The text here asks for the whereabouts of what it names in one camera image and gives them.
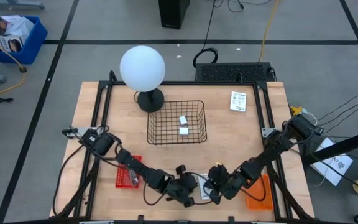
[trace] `floor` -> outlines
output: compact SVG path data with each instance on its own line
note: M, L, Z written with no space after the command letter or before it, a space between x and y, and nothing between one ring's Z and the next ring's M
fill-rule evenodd
M0 222L48 217L67 143L60 131L71 124L81 82L105 80L110 70L121 79L120 58L135 45L162 54L166 80L194 80L192 60L202 48L212 6L210 0L192 0L183 27L175 30L160 26L157 0L42 2L43 11L0 9L0 16L39 16L48 30L36 61L27 66L25 83L0 96L14 98L0 103ZM255 62L259 57L274 1L244 5L243 12L233 13L225 1L214 11L208 47L219 50L218 62ZM238 5L231 2L231 8ZM358 94L358 0L282 0L267 40L263 61L284 82L289 104L319 118ZM202 55L199 62L212 59ZM21 79L15 65L0 63L0 74L7 77L0 90ZM358 134L358 112L330 134ZM14 172L18 158L24 161L19 177ZM12 197L5 207L11 177L18 181L14 192L7 193ZM313 170L306 177L318 218L353 221L358 197L351 189L338 190L327 182L316 187L321 176ZM341 185L351 186L345 180Z

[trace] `lamp base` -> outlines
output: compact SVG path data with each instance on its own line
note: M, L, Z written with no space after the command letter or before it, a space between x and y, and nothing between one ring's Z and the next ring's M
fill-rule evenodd
M157 88L148 92L140 92L137 104L143 111L156 112L164 105L164 94Z

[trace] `blue object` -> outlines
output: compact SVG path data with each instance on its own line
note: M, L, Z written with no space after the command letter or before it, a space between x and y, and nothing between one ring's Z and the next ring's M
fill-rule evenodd
M41 24L40 18L37 16L26 16L28 20L34 23L34 27L31 30L22 50L18 53L10 53L21 64L30 65L34 62L41 46L48 35L48 31ZM0 50L0 62L2 63L15 63L8 55Z

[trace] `black wire basket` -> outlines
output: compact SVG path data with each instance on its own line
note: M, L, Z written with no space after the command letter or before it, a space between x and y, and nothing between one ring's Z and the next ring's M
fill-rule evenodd
M188 135L179 135L179 117L187 119ZM149 113L147 142L149 144L191 144L206 141L204 103L196 101L166 101L162 108Z

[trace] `black speaker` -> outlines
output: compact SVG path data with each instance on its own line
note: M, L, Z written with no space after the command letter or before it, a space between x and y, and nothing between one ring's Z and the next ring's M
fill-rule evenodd
M161 26L180 29L190 0L158 0Z

